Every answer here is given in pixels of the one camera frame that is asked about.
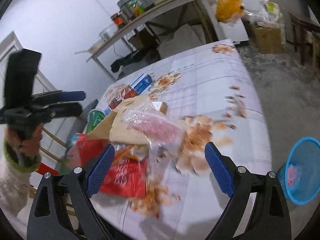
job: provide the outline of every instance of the metal screw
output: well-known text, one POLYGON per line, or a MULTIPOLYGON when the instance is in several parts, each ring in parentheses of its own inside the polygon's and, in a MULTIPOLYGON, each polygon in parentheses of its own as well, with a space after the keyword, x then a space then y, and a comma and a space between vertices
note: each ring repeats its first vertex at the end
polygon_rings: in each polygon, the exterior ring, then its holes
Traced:
POLYGON ((45 173, 43 176, 44 176, 45 179, 48 179, 48 178, 51 177, 51 173, 50 173, 50 172, 47 172, 47 173, 45 173))
POLYGON ((269 177, 274 179, 276 177, 276 174, 273 171, 270 171, 269 177))
POLYGON ((247 170, 246 170, 246 168, 245 168, 244 166, 239 166, 239 167, 238 167, 238 171, 239 171, 240 173, 245 173, 247 170))
POLYGON ((81 168, 81 167, 76 167, 76 168, 74 168, 74 170, 73 170, 73 172, 74 172, 75 174, 79 174, 81 171, 82 171, 82 168, 81 168))

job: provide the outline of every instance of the person's arm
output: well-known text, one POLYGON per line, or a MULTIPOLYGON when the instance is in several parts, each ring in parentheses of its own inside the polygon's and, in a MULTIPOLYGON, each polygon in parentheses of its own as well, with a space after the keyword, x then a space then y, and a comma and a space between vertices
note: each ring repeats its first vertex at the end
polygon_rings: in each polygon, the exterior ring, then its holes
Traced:
POLYGON ((0 206, 17 216, 28 200, 30 176, 39 167, 39 146, 42 125, 38 126, 31 139, 20 141, 17 134, 8 128, 4 140, 4 155, 0 160, 0 206), (32 159, 29 167, 19 165, 17 152, 32 159))

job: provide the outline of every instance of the sleeve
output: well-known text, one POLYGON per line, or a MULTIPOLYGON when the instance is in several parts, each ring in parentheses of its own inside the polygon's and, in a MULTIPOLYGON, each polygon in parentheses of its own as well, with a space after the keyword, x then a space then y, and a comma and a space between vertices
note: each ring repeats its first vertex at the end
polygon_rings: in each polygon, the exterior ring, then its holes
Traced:
POLYGON ((31 172, 38 168, 41 157, 37 155, 32 166, 22 167, 13 160, 12 151, 4 141, 4 156, 0 160, 0 205, 17 216, 27 204, 31 172))

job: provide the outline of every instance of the yellow plush toy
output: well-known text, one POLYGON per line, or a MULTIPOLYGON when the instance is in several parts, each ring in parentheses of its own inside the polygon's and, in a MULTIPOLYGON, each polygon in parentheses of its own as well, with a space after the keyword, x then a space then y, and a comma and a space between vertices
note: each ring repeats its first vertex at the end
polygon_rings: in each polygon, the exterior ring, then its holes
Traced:
POLYGON ((216 18, 218 22, 232 22, 244 15, 243 9, 242 0, 218 0, 216 18))

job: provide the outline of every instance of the green cuff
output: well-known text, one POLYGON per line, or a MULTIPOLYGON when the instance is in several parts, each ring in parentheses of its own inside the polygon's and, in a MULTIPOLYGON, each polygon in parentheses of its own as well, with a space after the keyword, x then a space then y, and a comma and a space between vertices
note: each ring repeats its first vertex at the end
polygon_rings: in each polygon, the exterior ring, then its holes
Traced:
POLYGON ((31 173, 39 168, 39 163, 41 162, 40 154, 35 156, 35 160, 34 160, 35 163, 32 166, 24 167, 24 166, 19 165, 18 163, 16 163, 12 159, 12 157, 11 157, 12 154, 10 154, 10 152, 12 152, 13 150, 11 149, 11 147, 9 146, 9 144, 6 140, 4 140, 4 142, 3 142, 3 150, 4 150, 4 157, 7 159, 10 166, 13 167, 15 170, 20 171, 22 173, 31 173))

